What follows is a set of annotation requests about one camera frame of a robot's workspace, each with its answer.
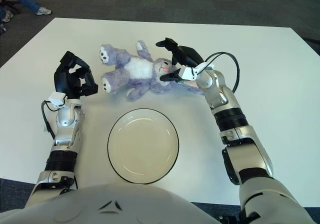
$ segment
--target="plush toy foot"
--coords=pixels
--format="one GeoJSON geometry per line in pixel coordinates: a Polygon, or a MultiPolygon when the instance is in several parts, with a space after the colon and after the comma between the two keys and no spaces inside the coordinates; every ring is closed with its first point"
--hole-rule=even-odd
{"type": "Polygon", "coordinates": [[[103,86],[103,90],[104,90],[106,93],[110,93],[110,91],[111,91],[111,85],[110,85],[110,83],[108,82],[107,78],[105,78],[105,77],[102,78],[102,86],[103,86]]]}
{"type": "Polygon", "coordinates": [[[107,64],[109,61],[108,53],[107,53],[106,49],[104,49],[103,47],[100,48],[100,58],[104,64],[107,64]]]}

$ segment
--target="purple plush bunny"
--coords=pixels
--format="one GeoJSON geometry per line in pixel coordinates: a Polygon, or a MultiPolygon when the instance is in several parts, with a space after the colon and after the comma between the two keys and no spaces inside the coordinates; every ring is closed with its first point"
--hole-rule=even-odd
{"type": "Polygon", "coordinates": [[[164,74],[172,73],[177,68],[171,61],[158,58],[153,61],[146,44],[139,40],[136,43],[138,56],[131,55],[124,49],[114,48],[112,45],[102,45],[100,58],[103,64],[115,65],[115,70],[102,76],[102,87],[107,93],[114,94],[117,89],[127,85],[130,88],[127,98],[135,101],[142,97],[149,89],[161,94],[173,87],[183,87],[191,92],[201,94],[199,88],[178,84],[175,81],[161,81],[164,74]]]}

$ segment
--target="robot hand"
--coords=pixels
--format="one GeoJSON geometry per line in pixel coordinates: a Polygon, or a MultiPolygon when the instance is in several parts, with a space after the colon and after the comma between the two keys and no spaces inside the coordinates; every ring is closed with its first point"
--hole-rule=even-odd
{"type": "Polygon", "coordinates": [[[178,46],[169,38],[157,46],[171,51],[172,63],[175,60],[182,65],[177,72],[164,75],[160,80],[193,80],[204,93],[220,129],[222,143],[226,145],[222,150],[226,172],[233,184],[240,185],[240,221],[246,224],[314,223],[286,187],[273,178],[271,160],[240,108],[234,95],[240,76],[237,59],[230,53],[217,52],[203,61],[194,49],[178,46]],[[212,64],[222,54],[230,56],[237,66],[237,81],[232,91],[226,86],[223,74],[214,70],[212,64]]]}
{"type": "Polygon", "coordinates": [[[30,195],[26,207],[67,192],[76,180],[74,169],[81,148],[81,133],[85,114],[81,109],[81,96],[98,92],[90,67],[79,57],[67,51],[54,73],[55,90],[41,105],[48,131],[54,139],[44,171],[30,195]],[[76,65],[80,68],[70,73],[76,65]],[[43,107],[52,103],[56,115],[57,132],[54,134],[45,116],[43,107]]]}

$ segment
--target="plush toy face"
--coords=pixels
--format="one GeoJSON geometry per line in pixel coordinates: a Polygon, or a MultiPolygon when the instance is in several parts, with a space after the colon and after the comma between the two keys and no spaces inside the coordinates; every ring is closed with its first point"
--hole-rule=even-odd
{"type": "Polygon", "coordinates": [[[153,71],[156,74],[157,79],[160,81],[160,77],[165,74],[172,73],[177,68],[171,64],[171,61],[159,58],[154,62],[153,71]]]}

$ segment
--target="white table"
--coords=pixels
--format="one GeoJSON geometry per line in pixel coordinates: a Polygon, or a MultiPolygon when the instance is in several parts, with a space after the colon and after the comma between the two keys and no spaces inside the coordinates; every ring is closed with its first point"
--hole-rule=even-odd
{"type": "MultiPolygon", "coordinates": [[[[270,155],[275,177],[301,205],[320,206],[320,58],[292,29],[280,27],[55,18],[0,69],[0,177],[35,183],[44,170],[53,141],[44,132],[40,104],[54,90],[53,74],[67,50],[90,65],[100,84],[102,74],[113,69],[101,64],[101,44],[136,54],[141,39],[154,59],[170,59],[170,52],[154,45],[165,37],[204,58],[218,51],[237,57],[236,97],[270,155]]],[[[221,56],[215,63],[232,87],[233,62],[221,56]]],[[[124,113],[152,108],[171,119],[180,140],[173,169],[152,185],[192,202],[239,204],[239,187],[226,174],[224,146],[203,96],[149,92],[127,102],[124,95],[110,96],[99,87],[98,94],[82,100],[86,118],[76,165],[81,188],[124,182],[108,161],[109,132],[124,113]]],[[[48,116],[54,126],[55,113],[48,116]]]]}

